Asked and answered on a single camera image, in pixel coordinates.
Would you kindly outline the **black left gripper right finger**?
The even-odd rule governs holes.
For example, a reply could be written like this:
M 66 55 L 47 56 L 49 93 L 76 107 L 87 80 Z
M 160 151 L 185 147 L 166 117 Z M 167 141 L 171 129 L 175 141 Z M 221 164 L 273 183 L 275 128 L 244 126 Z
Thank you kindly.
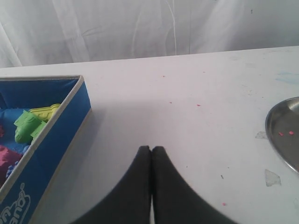
M 152 150 L 152 196 L 156 224 L 234 224 L 185 182 L 164 147 Z

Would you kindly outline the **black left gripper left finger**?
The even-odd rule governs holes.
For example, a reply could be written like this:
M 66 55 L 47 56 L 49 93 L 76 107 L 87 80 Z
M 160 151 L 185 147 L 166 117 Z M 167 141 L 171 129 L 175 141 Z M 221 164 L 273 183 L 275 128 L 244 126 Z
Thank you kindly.
M 75 224 L 149 224 L 151 151 L 139 147 L 125 175 L 113 190 Z

